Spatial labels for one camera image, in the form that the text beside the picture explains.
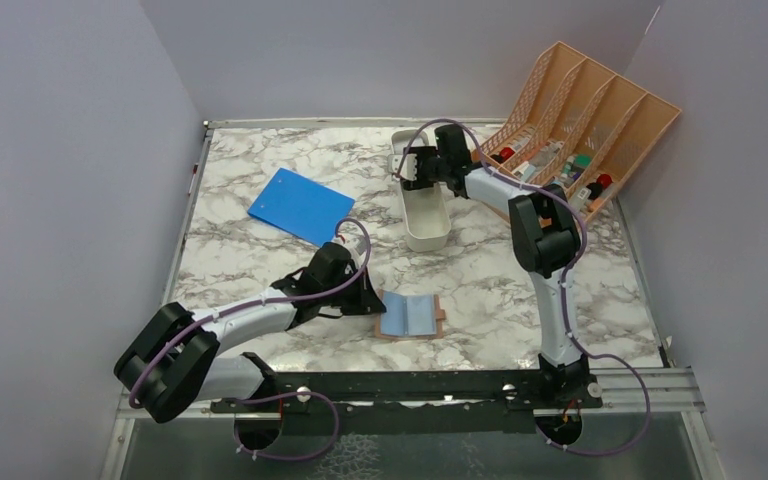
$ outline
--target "red bottle cap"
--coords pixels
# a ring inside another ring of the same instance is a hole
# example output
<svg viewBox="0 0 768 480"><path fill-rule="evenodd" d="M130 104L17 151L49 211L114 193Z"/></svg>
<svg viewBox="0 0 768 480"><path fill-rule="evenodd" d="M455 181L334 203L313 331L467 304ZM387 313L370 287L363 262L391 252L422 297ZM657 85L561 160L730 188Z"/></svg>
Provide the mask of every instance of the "red bottle cap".
<svg viewBox="0 0 768 480"><path fill-rule="evenodd" d="M602 185L602 188L608 188L612 183L614 183L614 179L611 178L611 176L607 173L603 173L602 175L596 177L596 183Z"/></svg>

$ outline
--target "glass panel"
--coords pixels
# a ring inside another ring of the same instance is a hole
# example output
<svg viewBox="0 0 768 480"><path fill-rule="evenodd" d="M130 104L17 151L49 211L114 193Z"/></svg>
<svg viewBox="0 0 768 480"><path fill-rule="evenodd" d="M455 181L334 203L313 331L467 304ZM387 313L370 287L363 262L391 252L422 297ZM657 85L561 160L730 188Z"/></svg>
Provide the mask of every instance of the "glass panel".
<svg viewBox="0 0 768 480"><path fill-rule="evenodd" d="M640 427L641 415L592 415L578 447L621 444ZM324 437L286 437L270 452L301 454ZM429 479L529 478L675 480L700 478L680 414L657 414L648 434L625 454L582 458L546 446L539 435L345 435L324 457L306 463L252 461L235 453L231 421L179 419L136 423L125 472L129 480L157 479Z"/></svg>

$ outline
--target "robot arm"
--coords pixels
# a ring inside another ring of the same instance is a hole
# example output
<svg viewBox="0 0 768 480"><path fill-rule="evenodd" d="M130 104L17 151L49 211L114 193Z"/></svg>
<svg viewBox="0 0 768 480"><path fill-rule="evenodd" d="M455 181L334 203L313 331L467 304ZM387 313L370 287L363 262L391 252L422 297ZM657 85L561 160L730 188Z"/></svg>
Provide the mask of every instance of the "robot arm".
<svg viewBox="0 0 768 480"><path fill-rule="evenodd" d="M272 283L260 295L192 312L177 302L164 305L119 358L114 374L126 388L137 390L139 405L158 423L172 420L197 400L256 396L270 372L267 365L255 355L215 357L261 335L295 328L318 316L322 307L339 308L343 315L383 313L368 273L358 274L358 265L356 251L327 242L307 267ZM344 287L337 292L310 299L340 285ZM245 308L258 302L262 305ZM196 322L201 326L149 368L172 338Z"/></svg>
<svg viewBox="0 0 768 480"><path fill-rule="evenodd" d="M542 332L540 368L551 377L554 389L589 374L587 357L572 343L564 322L561 304L561 276L575 259L581 239L568 210L540 193L531 193L502 181L472 162L461 127L446 125L435 129L437 147L415 147L412 168L402 188L416 190L445 183L456 196L507 211L511 221L514 255L525 269L537 296ZM543 187L565 199L558 185ZM572 271L566 273L569 292ZM569 332L577 332L573 295L566 295Z"/></svg>
<svg viewBox="0 0 768 480"><path fill-rule="evenodd" d="M563 191L552 192L563 195ZM508 211L511 219L511 234L514 255L531 277L534 293L537 296L537 309L540 316L540 354L552 366L571 365L581 358L581 352L573 345L564 328L561 305L561 273L580 247L578 234L570 218L564 228L544 232L540 226L538 212L541 211L538 194L528 194L523 190L500 181L484 170L473 170L465 177L467 198L485 203L496 210ZM566 211L552 212L560 216ZM566 275L572 285L573 272ZM574 336L578 335L573 296L567 295L567 314Z"/></svg>

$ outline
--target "white plastic tray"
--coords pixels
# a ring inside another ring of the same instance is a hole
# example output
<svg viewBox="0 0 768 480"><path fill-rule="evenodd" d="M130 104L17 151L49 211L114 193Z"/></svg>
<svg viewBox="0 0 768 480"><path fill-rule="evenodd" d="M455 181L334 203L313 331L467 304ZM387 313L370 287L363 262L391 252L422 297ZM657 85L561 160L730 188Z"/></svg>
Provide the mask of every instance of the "white plastic tray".
<svg viewBox="0 0 768 480"><path fill-rule="evenodd" d="M391 137L393 154L397 159L391 161L390 170L398 168L398 160L402 151L415 130L402 130ZM415 142L416 146L429 145L428 137L423 132ZM413 178L413 162L405 162L404 176ZM405 220L405 240L408 248L415 252L430 252L440 250L446 246L449 232L452 231L452 222L449 212L446 210L446 202L443 200L443 191L440 185L421 190L405 190L401 183L397 188L399 192L399 204L402 209L402 218Z"/></svg>

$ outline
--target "screw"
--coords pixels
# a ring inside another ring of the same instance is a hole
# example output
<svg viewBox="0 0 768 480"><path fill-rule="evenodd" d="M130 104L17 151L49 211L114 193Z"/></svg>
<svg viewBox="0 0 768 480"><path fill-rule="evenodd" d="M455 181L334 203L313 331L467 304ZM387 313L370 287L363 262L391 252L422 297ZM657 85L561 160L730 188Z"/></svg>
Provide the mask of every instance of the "screw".
<svg viewBox="0 0 768 480"><path fill-rule="evenodd" d="M504 387L502 387L503 392L516 392L516 387L511 385L510 383L506 383ZM507 400L513 400L516 398L516 393L509 393L505 395L505 399Z"/></svg>
<svg viewBox="0 0 768 480"><path fill-rule="evenodd" d="M296 391L299 393L307 393L307 392L310 392L310 389L302 385L301 387L296 389ZM308 400L310 400L310 395L299 395L296 398L298 398L300 402L305 403Z"/></svg>
<svg viewBox="0 0 768 480"><path fill-rule="evenodd" d="M596 382L587 385L587 393L593 398L600 398L602 396L602 386Z"/></svg>

